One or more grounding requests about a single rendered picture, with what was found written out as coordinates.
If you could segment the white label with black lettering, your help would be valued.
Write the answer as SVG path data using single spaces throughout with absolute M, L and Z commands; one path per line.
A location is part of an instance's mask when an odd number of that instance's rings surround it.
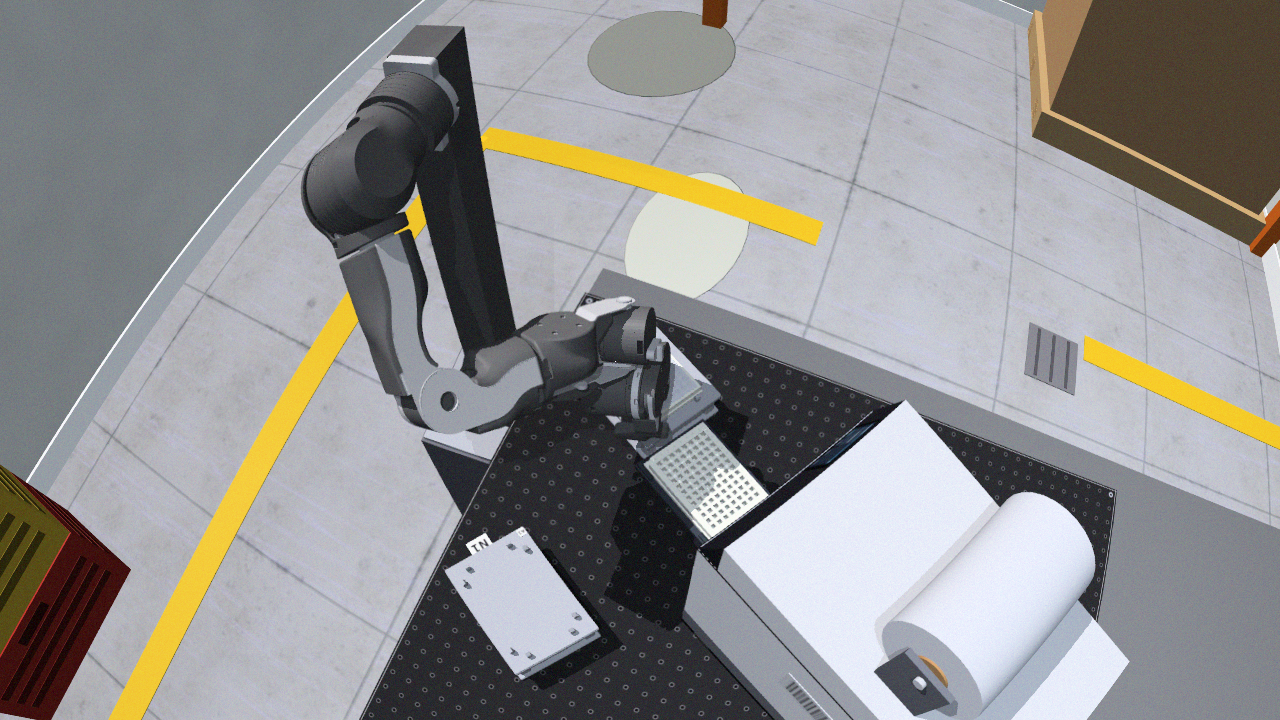
M 488 536 L 485 533 L 483 536 L 479 536 L 476 539 L 468 542 L 466 546 L 468 547 L 470 552 L 474 555 L 477 551 L 484 550 L 489 544 L 492 544 L 492 541 L 488 538 Z

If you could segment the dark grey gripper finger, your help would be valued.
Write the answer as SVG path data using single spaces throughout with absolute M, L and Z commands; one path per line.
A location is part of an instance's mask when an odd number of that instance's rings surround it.
M 650 438 L 668 438 L 668 430 L 660 428 L 660 415 L 658 418 L 653 416 L 652 410 L 652 395 L 646 395 L 646 404 L 649 415 L 644 419 L 634 419 L 632 421 L 618 421 L 614 424 L 613 434 L 618 439 L 636 439 L 646 441 Z
M 668 396 L 668 391 L 669 391 L 669 379 L 668 379 L 668 384 L 667 384 L 667 388 L 666 388 L 664 401 L 666 401 L 666 398 Z M 622 421 L 632 421 L 632 418 L 622 418 Z M 666 428 L 669 432 L 669 424 L 666 423 L 666 421 L 660 421 L 660 428 Z

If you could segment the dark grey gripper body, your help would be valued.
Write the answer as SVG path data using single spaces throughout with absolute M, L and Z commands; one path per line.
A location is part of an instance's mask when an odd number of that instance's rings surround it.
M 653 415 L 659 416 L 671 364 L 669 343 L 662 342 L 662 345 L 664 346 L 664 357 L 660 363 L 636 364 L 637 368 L 628 372 L 627 375 L 603 384 L 596 383 L 596 389 L 581 398 L 582 411 L 605 416 L 644 419 L 649 415 L 646 395 L 652 395 Z

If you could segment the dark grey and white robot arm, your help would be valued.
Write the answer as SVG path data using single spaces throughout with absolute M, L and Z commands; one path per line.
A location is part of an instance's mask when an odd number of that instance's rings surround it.
M 654 307 L 621 296 L 535 316 L 506 338 L 470 348 L 461 372 L 438 368 L 422 336 L 428 277 L 412 231 L 396 232 L 410 225 L 401 209 L 421 163 L 449 143 L 460 100 L 434 56 L 390 55 L 383 70 L 346 132 L 308 161 L 301 200 L 337 259 L 360 251 L 339 266 L 401 416 L 442 434 L 483 434 L 541 404 L 591 395 L 636 364 L 660 363 Z

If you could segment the white roll of foil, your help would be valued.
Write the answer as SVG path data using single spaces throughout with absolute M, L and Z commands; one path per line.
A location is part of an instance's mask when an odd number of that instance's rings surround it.
M 1073 609 L 1094 566 L 1068 509 L 1044 495 L 1012 495 L 884 625 L 884 653 L 891 660 L 911 647 L 931 659 L 956 698 L 934 710 L 974 720 Z

